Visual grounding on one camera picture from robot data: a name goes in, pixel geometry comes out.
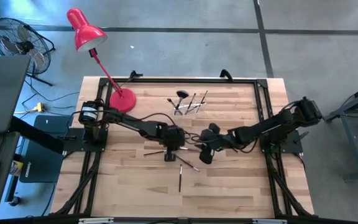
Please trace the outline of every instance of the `black fan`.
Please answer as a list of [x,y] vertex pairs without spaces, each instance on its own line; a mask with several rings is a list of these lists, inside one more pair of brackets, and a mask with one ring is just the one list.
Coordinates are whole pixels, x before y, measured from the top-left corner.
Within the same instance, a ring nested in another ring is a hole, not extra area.
[[[49,50],[44,39],[52,44]],[[50,65],[54,44],[17,19],[0,18],[0,55],[30,55],[28,73],[41,74]]]

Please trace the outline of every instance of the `red desk lamp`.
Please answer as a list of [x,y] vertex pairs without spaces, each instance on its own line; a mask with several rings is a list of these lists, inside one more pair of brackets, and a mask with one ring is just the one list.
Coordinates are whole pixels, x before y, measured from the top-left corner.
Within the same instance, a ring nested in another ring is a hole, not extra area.
[[91,57],[103,69],[115,90],[110,97],[109,107],[116,108],[123,113],[133,109],[136,104],[135,93],[127,88],[120,88],[106,69],[104,69],[98,58],[95,47],[103,43],[107,39],[107,35],[101,29],[90,25],[85,15],[79,9],[70,9],[67,12],[67,18],[75,30],[75,49],[77,52],[89,51]]

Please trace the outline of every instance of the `desk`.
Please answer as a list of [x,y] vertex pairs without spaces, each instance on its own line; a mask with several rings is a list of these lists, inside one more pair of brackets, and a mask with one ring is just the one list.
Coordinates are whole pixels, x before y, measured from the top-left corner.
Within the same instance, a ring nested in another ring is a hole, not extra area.
[[[12,160],[19,161],[21,158],[15,154],[19,135],[57,154],[61,155],[63,152],[63,141],[13,116],[30,60],[28,55],[0,57],[0,203]],[[15,195],[17,180],[18,177],[11,178],[4,200],[14,200],[12,206],[17,205],[19,201],[19,197]]]
[[[99,79],[84,77],[77,110],[81,109],[84,101],[95,99]],[[273,112],[277,113],[288,103],[284,81],[271,78],[267,79],[267,83]],[[229,128],[259,122],[254,88],[251,85],[127,83],[125,86],[137,96],[137,104],[129,115],[141,118],[152,113],[166,113],[177,125],[191,133],[200,133],[212,122],[221,127],[222,133]],[[197,93],[198,96],[208,90],[206,111],[193,116],[172,116],[172,106],[166,98],[176,99],[177,90],[186,90],[190,95]],[[153,116],[149,120],[170,123],[163,116]],[[77,116],[73,127],[81,127]],[[230,149],[217,152],[210,165],[202,163],[196,152],[177,152],[201,171],[183,166],[180,193],[178,179],[181,162],[164,162],[163,154],[143,156],[161,149],[163,147],[158,143],[146,141],[137,132],[110,125],[108,143],[100,160],[91,216],[274,217],[265,156],[260,152],[259,144],[250,154],[235,153]],[[76,189],[83,158],[84,153],[75,152],[63,161],[51,212],[61,208]],[[283,163],[288,187],[302,206],[313,213],[301,162],[292,154],[283,154]],[[277,192],[283,210],[281,190]],[[86,199],[87,189],[82,208],[85,207]]]

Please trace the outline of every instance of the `lamp shade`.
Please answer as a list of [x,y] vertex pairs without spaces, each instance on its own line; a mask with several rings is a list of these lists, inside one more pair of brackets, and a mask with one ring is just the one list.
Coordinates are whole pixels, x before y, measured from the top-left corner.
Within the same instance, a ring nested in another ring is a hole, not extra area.
[[78,52],[91,50],[107,39],[107,35],[101,29],[89,24],[79,9],[70,9],[67,12],[67,19],[75,30],[75,49]]

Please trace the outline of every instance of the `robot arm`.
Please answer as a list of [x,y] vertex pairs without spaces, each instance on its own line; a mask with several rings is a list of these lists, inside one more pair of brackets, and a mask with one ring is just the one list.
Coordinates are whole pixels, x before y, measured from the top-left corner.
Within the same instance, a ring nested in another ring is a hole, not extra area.
[[302,100],[293,102],[290,108],[283,108],[278,114],[253,126],[238,127],[220,134],[220,128],[216,124],[210,124],[208,129],[201,132],[197,145],[202,151],[200,159],[210,164],[213,151],[223,149],[243,149],[260,135],[267,134],[268,140],[275,144],[286,140],[288,133],[298,127],[307,127],[318,124],[322,115],[313,100],[304,97]]
[[[99,140],[100,123],[98,123],[98,108],[103,106],[97,100],[83,103],[78,121],[84,125],[84,140],[95,142]],[[185,145],[184,130],[176,125],[168,125],[160,121],[142,121],[114,108],[104,109],[104,123],[118,124],[137,131],[143,138],[157,141],[167,148]]]

